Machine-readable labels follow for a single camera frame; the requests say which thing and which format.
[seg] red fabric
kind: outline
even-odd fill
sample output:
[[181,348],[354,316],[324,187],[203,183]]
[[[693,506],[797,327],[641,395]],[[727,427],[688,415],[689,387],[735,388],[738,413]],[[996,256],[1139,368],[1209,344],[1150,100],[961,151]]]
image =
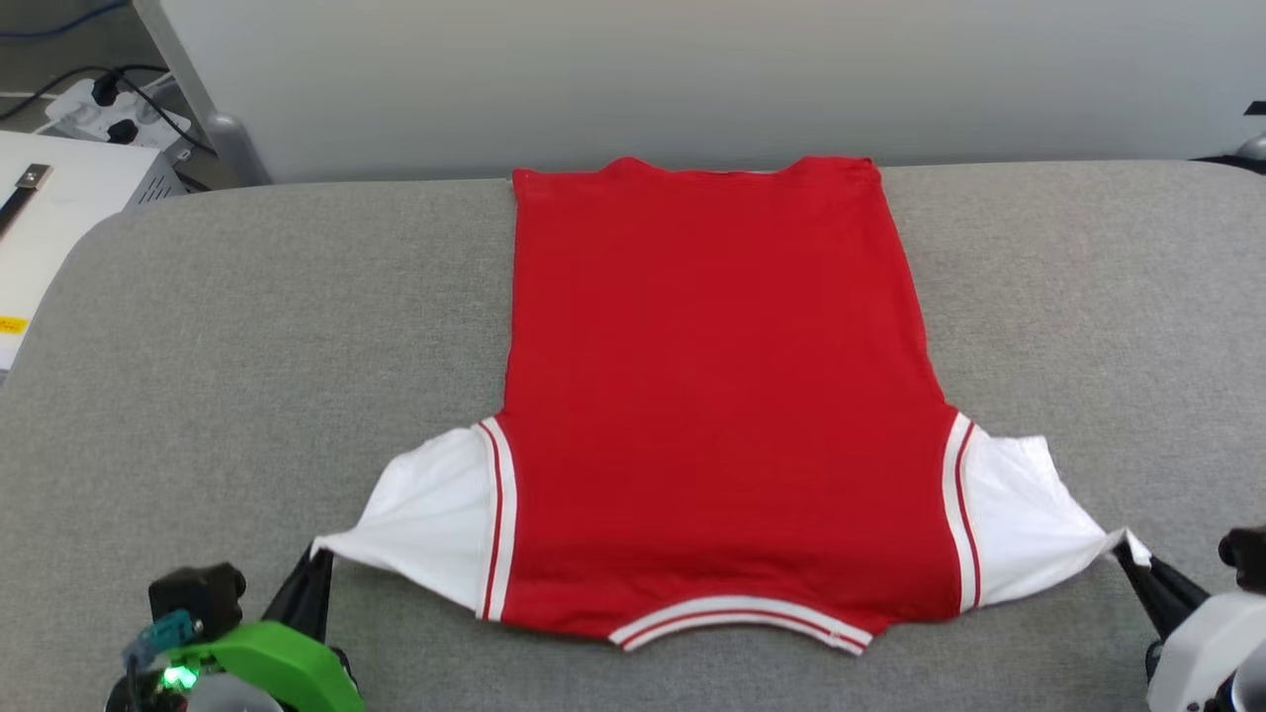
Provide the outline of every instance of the red fabric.
[[514,188],[504,622],[608,636],[708,595],[871,633],[958,613],[957,412],[870,161]]

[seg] striped trim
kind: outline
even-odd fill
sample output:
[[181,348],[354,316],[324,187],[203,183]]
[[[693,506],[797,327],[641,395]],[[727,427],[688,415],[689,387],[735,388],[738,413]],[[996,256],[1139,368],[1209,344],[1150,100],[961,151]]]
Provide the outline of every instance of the striped trim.
[[661,608],[619,628],[609,637],[625,651],[641,647],[668,633],[723,623],[762,623],[815,637],[819,641],[861,655],[871,633],[796,603],[755,595],[711,595]]
[[487,447],[487,461],[492,464],[492,521],[487,535],[487,555],[484,570],[487,579],[480,592],[475,614],[487,621],[500,621],[505,608],[505,589],[510,584],[510,561],[514,557],[514,523],[519,511],[518,488],[514,479],[514,459],[510,443],[496,423],[496,418],[480,421],[479,429]]
[[962,590],[958,598],[958,612],[963,613],[980,606],[980,557],[976,552],[976,537],[971,532],[971,517],[967,511],[967,493],[963,481],[963,459],[976,424],[958,413],[950,440],[946,442],[944,461],[941,475],[941,495],[944,498],[946,519],[953,535],[955,549],[958,551],[958,579]]

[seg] white box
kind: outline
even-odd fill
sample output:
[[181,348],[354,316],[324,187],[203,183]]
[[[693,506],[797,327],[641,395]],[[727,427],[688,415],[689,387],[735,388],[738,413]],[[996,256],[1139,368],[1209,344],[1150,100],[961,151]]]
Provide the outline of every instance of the white box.
[[0,374],[13,366],[44,291],[89,228],[187,193],[153,148],[0,132],[0,204],[32,163],[52,171],[0,234]]

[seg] white fabric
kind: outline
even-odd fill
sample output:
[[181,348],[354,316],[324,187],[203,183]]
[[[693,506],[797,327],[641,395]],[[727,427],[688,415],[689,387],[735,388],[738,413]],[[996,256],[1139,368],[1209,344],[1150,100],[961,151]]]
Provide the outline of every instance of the white fabric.
[[871,635],[813,608],[756,595],[694,598],[648,613],[610,635],[625,651],[685,628],[722,623],[763,623],[789,628],[822,642],[861,655]]
[[476,611],[496,494],[486,442],[460,428],[391,460],[356,527],[316,537],[313,550],[396,571]]
[[510,587],[510,561],[514,559],[514,528],[519,512],[518,480],[514,476],[514,455],[496,418],[485,418],[476,426],[484,433],[485,461],[491,462],[489,489],[490,508],[486,511],[486,546],[480,573],[486,571],[487,584],[480,587],[479,608],[475,614],[487,621],[500,621],[505,608],[505,592]]
[[946,441],[946,451],[941,456],[941,498],[946,507],[946,521],[950,523],[950,535],[953,536],[955,549],[958,552],[958,612],[965,613],[977,604],[976,601],[976,554],[968,530],[968,516],[965,511],[962,492],[962,457],[965,455],[966,440],[975,432],[971,421],[962,413],[955,418],[953,427],[950,428],[950,438]]
[[1077,574],[1122,538],[1142,566],[1151,552],[1128,530],[1105,532],[1060,481],[1044,437],[972,429],[963,494],[980,561],[980,604],[1038,593]]
[[[494,419],[449,431],[392,460],[356,527],[318,537],[314,550],[328,549],[396,571],[480,617],[499,620],[514,545],[517,499],[513,478],[508,489],[500,475],[513,473],[513,466],[509,446]],[[1122,538],[1129,541],[1136,563],[1151,563],[1151,552],[1133,533],[1105,532],[1072,499],[1055,470],[1046,438],[990,437],[960,416],[947,442],[943,470],[946,512],[962,568],[963,611],[975,603],[976,566],[980,606],[987,606],[1051,588],[1089,566]],[[496,561],[492,541],[498,541]],[[708,611],[705,616],[657,626],[633,642],[641,645],[691,625],[747,620],[744,616],[758,616],[758,622],[771,625],[801,625],[760,606],[749,608]],[[834,625],[829,628],[843,630]],[[868,642],[868,636],[852,637],[862,646]],[[839,640],[830,644],[851,645]]]

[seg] yellow label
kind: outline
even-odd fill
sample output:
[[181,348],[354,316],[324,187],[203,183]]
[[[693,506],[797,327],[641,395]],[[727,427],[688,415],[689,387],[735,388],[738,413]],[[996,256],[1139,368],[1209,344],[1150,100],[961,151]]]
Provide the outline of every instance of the yellow label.
[[0,317],[0,333],[22,334],[27,331],[27,319],[19,319],[18,317]]

